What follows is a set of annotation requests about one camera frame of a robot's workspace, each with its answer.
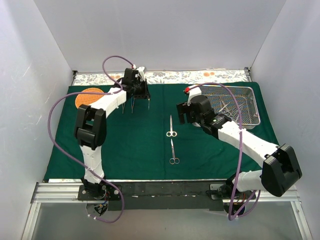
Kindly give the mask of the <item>metal mesh instrument tray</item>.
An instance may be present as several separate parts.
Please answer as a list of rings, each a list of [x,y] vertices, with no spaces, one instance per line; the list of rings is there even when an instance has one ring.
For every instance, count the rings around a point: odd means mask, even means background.
[[[242,117],[242,127],[251,130],[261,123],[254,91],[247,86],[228,86],[229,90],[219,85],[203,85],[199,87],[201,93],[205,95],[216,114],[221,108],[220,98],[229,107],[239,109]]]

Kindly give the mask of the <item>steel surgical scissors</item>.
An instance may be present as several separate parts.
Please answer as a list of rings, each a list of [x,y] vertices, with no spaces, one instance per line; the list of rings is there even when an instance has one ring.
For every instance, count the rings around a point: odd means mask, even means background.
[[[176,157],[174,143],[172,139],[170,140],[170,145],[171,145],[172,158],[170,158],[169,163],[171,165],[177,165],[180,163],[180,159]]]
[[[173,119],[172,119],[172,115],[170,115],[169,118],[169,131],[166,133],[167,137],[176,137],[178,134],[176,131],[173,130]]]

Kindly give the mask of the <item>green surgical cloth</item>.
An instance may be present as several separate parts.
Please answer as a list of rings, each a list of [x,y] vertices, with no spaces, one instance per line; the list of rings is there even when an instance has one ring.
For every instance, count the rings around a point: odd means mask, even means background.
[[[256,82],[225,83],[225,86],[250,87],[253,89],[260,124],[249,130],[255,136],[273,144],[278,142],[270,122],[261,89]],[[183,90],[188,84],[150,84],[150,109],[147,99],[134,102],[133,113],[129,99],[122,114],[122,107],[114,110],[106,119],[107,135],[101,148],[102,167],[108,180],[196,180],[227,179],[236,173],[239,150],[234,146],[206,134],[191,123],[180,124],[176,104],[188,97]],[[75,138],[77,117],[72,95],[64,101],[55,135],[57,144],[83,163],[83,154]],[[179,164],[170,164],[171,141],[166,136],[173,130],[175,156]],[[44,175],[45,180],[80,179],[85,168],[64,155],[55,146]]]

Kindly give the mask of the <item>round woven bamboo tray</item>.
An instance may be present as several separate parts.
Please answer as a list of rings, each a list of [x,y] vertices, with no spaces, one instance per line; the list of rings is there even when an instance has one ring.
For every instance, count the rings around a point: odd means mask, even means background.
[[[96,101],[98,101],[100,98],[102,98],[103,94],[85,94],[85,93],[103,93],[104,91],[96,88],[96,87],[90,87],[86,88],[82,91],[82,94],[78,94],[75,98],[75,107],[78,109],[81,105],[90,105]]]

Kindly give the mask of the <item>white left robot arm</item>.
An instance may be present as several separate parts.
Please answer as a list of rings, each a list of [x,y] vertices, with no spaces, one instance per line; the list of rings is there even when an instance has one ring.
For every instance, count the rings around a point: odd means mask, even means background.
[[[105,173],[102,166],[102,145],[107,136],[107,117],[127,98],[147,99],[151,95],[145,77],[146,68],[126,68],[124,76],[116,81],[107,93],[92,103],[78,107],[74,135],[80,146],[84,165],[87,166],[81,181],[84,189],[95,200],[106,196],[102,184]]]

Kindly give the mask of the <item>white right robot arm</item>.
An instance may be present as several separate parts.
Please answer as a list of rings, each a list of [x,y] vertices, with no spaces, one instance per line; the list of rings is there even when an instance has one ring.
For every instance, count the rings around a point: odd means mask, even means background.
[[[197,123],[206,134],[238,148],[261,167],[256,171],[239,171],[230,177],[225,183],[230,198],[237,199],[246,191],[267,191],[281,197],[302,177],[293,147],[278,146],[239,128],[230,117],[216,114],[206,96],[194,96],[176,107],[181,124]]]

